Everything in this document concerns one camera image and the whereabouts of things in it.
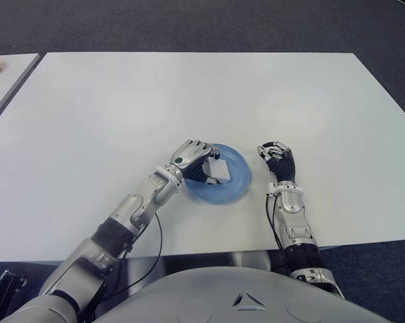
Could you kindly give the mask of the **robot right hand black silver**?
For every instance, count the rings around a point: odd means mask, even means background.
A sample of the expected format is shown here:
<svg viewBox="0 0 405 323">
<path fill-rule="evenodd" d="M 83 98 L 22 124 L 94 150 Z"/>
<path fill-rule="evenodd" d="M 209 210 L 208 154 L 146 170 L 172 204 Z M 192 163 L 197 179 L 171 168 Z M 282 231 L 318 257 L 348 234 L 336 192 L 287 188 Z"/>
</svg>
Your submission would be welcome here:
<svg viewBox="0 0 405 323">
<path fill-rule="evenodd" d="M 288 146 L 280 141 L 271 141 L 257 146 L 257 152 L 278 182 L 295 182 L 295 161 Z"/>
</svg>

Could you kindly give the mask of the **robot left hand black silver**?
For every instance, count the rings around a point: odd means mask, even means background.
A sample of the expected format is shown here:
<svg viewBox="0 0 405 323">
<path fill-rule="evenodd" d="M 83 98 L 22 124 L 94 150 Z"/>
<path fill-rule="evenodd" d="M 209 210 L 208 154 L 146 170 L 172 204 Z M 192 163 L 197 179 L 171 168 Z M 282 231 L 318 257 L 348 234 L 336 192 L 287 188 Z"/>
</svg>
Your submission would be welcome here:
<svg viewBox="0 0 405 323">
<path fill-rule="evenodd" d="M 218 179 L 208 175 L 203 169 L 203 164 L 209 157 L 219 159 L 219 149 L 203 141 L 187 140 L 174 152 L 170 163 L 180 170 L 185 179 L 206 184 L 220 184 Z"/>
</svg>

